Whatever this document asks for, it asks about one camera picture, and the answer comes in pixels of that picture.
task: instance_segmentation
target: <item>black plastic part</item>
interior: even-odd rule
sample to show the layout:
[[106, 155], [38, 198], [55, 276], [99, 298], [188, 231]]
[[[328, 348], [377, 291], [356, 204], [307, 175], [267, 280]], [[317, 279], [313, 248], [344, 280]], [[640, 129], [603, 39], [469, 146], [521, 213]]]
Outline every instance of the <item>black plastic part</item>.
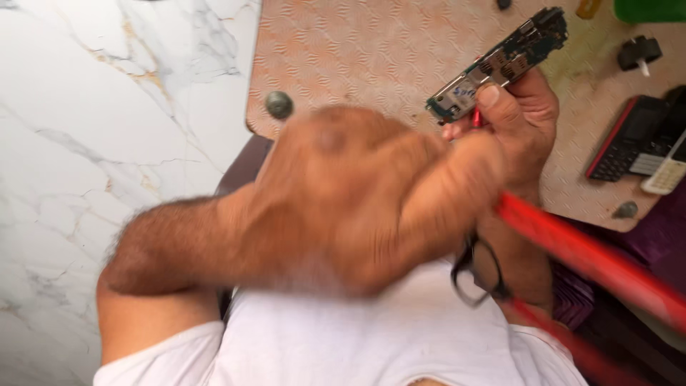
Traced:
[[512, 5], [512, 0], [497, 0], [498, 2], [498, 8], [502, 10], [506, 10]]
[[646, 39], [645, 36], [637, 36], [622, 45], [622, 50], [617, 55], [617, 62], [622, 71], [637, 68], [638, 61], [643, 59], [650, 63], [662, 56], [662, 50], [655, 38]]

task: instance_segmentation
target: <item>marble surface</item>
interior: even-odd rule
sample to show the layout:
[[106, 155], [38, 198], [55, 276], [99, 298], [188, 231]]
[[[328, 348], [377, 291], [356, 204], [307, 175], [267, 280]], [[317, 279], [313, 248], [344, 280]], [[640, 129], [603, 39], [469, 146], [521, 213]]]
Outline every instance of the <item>marble surface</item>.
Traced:
[[136, 211], [250, 137], [260, 2], [0, 0], [0, 385], [89, 385], [94, 285]]

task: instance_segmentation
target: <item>textured table mat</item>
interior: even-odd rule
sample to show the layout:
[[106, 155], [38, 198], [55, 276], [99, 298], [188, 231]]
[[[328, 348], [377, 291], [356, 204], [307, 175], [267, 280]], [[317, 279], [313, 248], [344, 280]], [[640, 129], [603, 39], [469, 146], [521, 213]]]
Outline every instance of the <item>textured table mat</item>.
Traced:
[[[248, 96], [248, 126], [275, 138], [265, 96], [281, 90], [297, 111], [326, 104], [368, 106], [421, 131], [440, 130], [424, 110], [427, 97], [478, 55], [544, 6], [560, 5], [569, 25], [565, 48], [543, 63], [560, 98], [558, 138], [542, 180], [545, 208], [609, 229], [633, 228], [659, 199], [645, 194], [639, 177], [618, 183], [589, 181], [583, 171], [622, 104], [630, 96], [661, 97], [686, 83], [686, 24], [626, 25], [603, 1], [590, 21], [575, 15], [578, 0], [513, 1], [501, 12], [495, 1], [472, 0], [264, 0]], [[654, 36], [663, 57], [652, 77], [623, 73], [616, 62], [622, 42]], [[613, 219], [625, 201], [634, 219]]]

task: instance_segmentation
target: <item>hand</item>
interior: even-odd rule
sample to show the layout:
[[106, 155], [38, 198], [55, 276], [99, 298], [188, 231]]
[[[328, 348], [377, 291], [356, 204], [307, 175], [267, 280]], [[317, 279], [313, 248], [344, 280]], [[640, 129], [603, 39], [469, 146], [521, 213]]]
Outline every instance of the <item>hand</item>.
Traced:
[[[480, 111], [490, 122], [483, 129], [493, 131], [505, 150], [508, 189], [519, 193], [532, 186], [537, 188], [555, 142], [559, 115], [557, 97], [541, 71], [529, 70], [508, 85], [507, 91], [496, 84], [486, 84], [477, 91], [476, 98]], [[469, 126], [469, 117], [445, 125], [443, 137], [460, 138]]]
[[492, 207], [504, 157], [489, 133], [451, 147], [367, 109], [328, 108], [281, 131], [240, 218], [234, 282], [373, 295], [462, 246]]

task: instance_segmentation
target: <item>white t-shirt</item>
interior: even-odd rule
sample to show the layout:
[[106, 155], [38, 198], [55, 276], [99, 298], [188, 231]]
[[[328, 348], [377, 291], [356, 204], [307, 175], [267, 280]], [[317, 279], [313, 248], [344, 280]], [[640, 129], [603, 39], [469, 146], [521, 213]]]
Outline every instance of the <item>white t-shirt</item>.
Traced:
[[190, 328], [101, 367], [94, 385], [586, 385], [545, 332], [508, 324], [491, 299], [465, 305], [449, 269], [421, 266], [374, 300], [243, 291], [226, 328]]

